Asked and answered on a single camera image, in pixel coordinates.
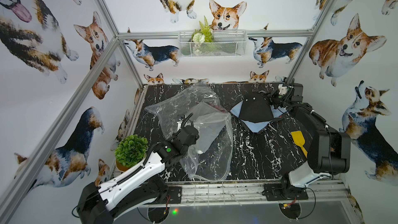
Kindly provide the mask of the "clear plastic vacuum bag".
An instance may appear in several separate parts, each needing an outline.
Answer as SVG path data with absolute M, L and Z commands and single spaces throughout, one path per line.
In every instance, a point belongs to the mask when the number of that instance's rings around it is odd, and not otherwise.
M 190 120 L 199 131 L 199 139 L 180 161 L 190 179 L 222 181 L 229 174 L 234 143 L 232 117 L 213 105 L 222 106 L 219 96 L 208 86 L 196 85 L 145 108 L 157 116 L 165 138 L 178 131 L 182 117 L 193 113 Z

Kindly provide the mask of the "black shirt white buttons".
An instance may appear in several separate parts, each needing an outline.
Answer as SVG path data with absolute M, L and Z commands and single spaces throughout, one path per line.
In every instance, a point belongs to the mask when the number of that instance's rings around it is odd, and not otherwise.
M 262 92 L 251 92 L 244 96 L 239 119 L 252 123 L 271 121 L 274 114 L 269 98 Z

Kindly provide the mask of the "light blue shirt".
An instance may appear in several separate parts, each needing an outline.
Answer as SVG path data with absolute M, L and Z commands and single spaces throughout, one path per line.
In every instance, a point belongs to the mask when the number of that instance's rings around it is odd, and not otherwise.
M 231 113 L 237 118 L 239 117 L 242 104 L 243 104 L 243 102 L 241 101 L 231 109 Z M 241 122 L 244 123 L 246 125 L 246 127 L 248 128 L 248 130 L 250 130 L 251 132 L 259 133 L 264 128 L 266 128 L 270 123 L 276 122 L 278 119 L 280 119 L 282 114 L 287 112 L 287 110 L 282 107 L 278 107 L 278 109 L 275 109 L 273 106 L 271 106 L 271 110 L 272 110 L 273 117 L 274 117 L 274 119 L 272 119 L 271 121 L 253 123 L 250 121 L 241 120 Z

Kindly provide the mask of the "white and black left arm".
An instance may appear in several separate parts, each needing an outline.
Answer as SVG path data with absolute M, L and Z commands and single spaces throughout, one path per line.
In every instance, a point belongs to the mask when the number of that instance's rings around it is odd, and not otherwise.
M 169 187 L 160 173 L 185 158 L 189 147 L 199 139 L 199 131 L 190 119 L 192 116 L 189 114 L 168 140 L 152 145 L 140 164 L 98 186 L 88 184 L 72 215 L 83 224 L 112 224 L 116 218 L 139 206 L 168 202 Z

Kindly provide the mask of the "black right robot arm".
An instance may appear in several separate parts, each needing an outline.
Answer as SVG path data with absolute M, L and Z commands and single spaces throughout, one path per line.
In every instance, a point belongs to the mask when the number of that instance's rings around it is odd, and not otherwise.
M 275 108 L 284 108 L 310 135 L 306 143 L 304 135 L 292 132 L 296 146 L 302 149 L 306 162 L 283 177 L 283 188 L 304 189 L 310 184 L 335 175 L 347 173 L 350 168 L 351 139 L 348 134 L 331 127 L 313 107 L 296 95 L 293 84 L 280 84 L 267 94 Z

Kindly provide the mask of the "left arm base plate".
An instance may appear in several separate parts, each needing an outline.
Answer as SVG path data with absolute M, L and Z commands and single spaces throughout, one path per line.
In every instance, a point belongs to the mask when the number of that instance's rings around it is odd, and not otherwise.
M 172 186 L 169 187 L 162 204 L 180 204 L 182 198 L 182 187 Z

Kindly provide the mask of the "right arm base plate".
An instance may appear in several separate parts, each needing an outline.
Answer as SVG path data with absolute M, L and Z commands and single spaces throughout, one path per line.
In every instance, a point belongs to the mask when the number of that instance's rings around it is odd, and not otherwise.
M 282 186 L 281 184 L 264 184 L 262 195 L 267 201 L 293 201 L 308 200 L 308 194 L 304 188 L 294 186 Z

